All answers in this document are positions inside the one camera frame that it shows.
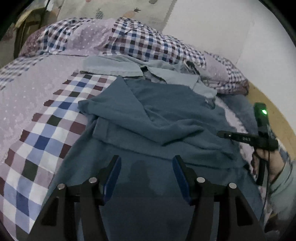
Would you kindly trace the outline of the grey sleeve forearm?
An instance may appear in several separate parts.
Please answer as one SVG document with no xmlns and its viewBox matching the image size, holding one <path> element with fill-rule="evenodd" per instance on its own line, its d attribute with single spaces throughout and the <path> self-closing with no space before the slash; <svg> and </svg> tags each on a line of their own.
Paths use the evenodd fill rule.
<svg viewBox="0 0 296 241">
<path fill-rule="evenodd" d="M 289 220 L 295 215 L 295 160 L 279 146 L 284 162 L 283 170 L 269 186 L 269 202 L 279 219 Z"/>
</svg>

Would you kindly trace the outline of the person right hand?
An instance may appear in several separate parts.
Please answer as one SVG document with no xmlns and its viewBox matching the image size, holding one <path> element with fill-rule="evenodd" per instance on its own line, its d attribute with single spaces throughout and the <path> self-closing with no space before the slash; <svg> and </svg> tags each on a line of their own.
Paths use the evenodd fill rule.
<svg viewBox="0 0 296 241">
<path fill-rule="evenodd" d="M 259 172 L 259 159 L 264 159 L 269 164 L 269 183 L 272 183 L 283 171 L 285 163 L 279 151 L 269 152 L 262 149 L 256 149 L 252 154 L 251 165 L 252 173 L 257 176 Z"/>
</svg>

